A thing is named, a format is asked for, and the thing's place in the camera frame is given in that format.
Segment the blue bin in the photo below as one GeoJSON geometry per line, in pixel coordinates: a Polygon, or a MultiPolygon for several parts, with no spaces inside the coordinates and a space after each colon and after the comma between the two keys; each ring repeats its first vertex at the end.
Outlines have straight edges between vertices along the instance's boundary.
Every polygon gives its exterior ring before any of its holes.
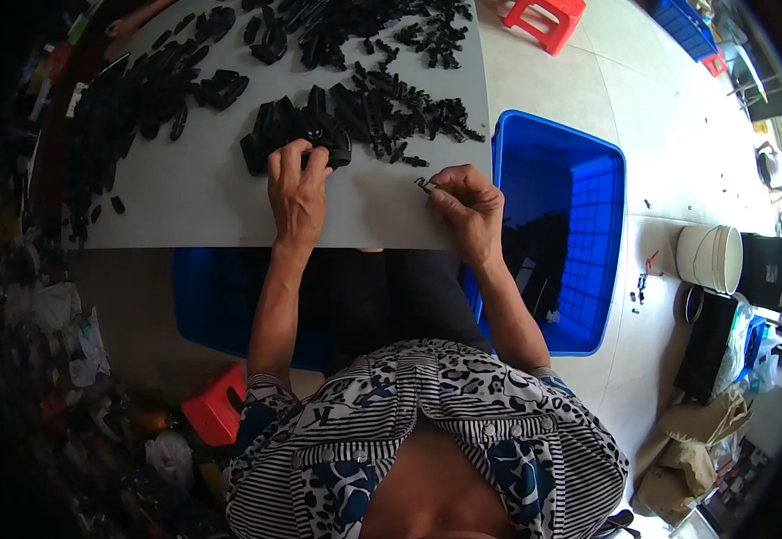
{"type": "MultiPolygon", "coordinates": [[[[185,339],[244,358],[253,314],[268,270],[255,250],[185,247],[172,250],[170,272],[176,326],[185,339]]],[[[299,330],[292,367],[320,371],[332,354],[332,336],[299,330]]]]}
{"type": "Polygon", "coordinates": [[[651,0],[649,13],[694,62],[718,53],[705,20],[684,0],[651,0]]]}
{"type": "MultiPolygon", "coordinates": [[[[493,183],[505,194],[507,224],[517,227],[551,211],[570,219],[561,318],[540,324],[551,355],[591,355],[601,347],[621,251],[624,179],[624,154],[609,142],[518,110],[499,117],[493,183]]],[[[461,286],[489,339],[468,269],[461,286]]]]}

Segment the dark pants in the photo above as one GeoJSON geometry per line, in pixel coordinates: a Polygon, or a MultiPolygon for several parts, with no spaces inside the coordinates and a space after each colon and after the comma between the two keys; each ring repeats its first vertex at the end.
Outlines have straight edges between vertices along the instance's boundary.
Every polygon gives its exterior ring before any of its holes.
{"type": "Polygon", "coordinates": [[[319,285],[316,275],[330,284],[322,294],[327,301],[322,311],[335,353],[325,375],[347,367],[358,355],[405,339],[453,340],[491,353],[454,269],[443,251],[316,249],[301,301],[310,301],[312,292],[306,289],[319,285]]]}

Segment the hand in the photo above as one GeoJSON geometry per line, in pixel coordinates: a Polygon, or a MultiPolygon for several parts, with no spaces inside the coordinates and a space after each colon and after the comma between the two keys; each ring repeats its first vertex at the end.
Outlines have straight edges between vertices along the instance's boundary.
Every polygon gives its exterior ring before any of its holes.
{"type": "Polygon", "coordinates": [[[268,156],[268,199],[275,214],[275,245],[293,254],[310,255],[325,223],[325,179],[328,150],[304,139],[292,141],[268,156]],[[310,152],[306,170],[301,155],[310,152]]]}
{"type": "Polygon", "coordinates": [[[142,23],[134,16],[127,16],[124,19],[117,19],[113,24],[106,27],[107,37],[130,37],[137,33],[142,23]]]}
{"type": "Polygon", "coordinates": [[[450,225],[462,261],[474,271],[501,263],[501,220],[505,197],[472,165],[448,167],[430,179],[436,189],[428,204],[450,225]]]}

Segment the right hand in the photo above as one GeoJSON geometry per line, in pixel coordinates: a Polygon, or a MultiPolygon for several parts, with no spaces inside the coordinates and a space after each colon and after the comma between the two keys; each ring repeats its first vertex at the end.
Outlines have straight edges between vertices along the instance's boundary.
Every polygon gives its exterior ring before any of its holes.
{"type": "Polygon", "coordinates": [[[472,165],[448,167],[430,179],[428,204],[450,225],[462,261],[477,271],[504,264],[501,254],[505,196],[472,165]]]}
{"type": "Polygon", "coordinates": [[[106,27],[107,37],[130,37],[137,33],[139,27],[143,24],[133,16],[127,16],[124,19],[117,19],[113,24],[106,27]]]}

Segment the white bucket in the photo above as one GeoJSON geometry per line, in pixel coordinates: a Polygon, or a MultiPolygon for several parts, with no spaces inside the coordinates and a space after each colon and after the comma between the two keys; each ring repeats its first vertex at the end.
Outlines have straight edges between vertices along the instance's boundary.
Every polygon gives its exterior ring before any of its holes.
{"type": "Polygon", "coordinates": [[[678,275],[688,283],[733,294],[741,279],[741,234],[733,227],[688,225],[676,250],[678,275]]]}

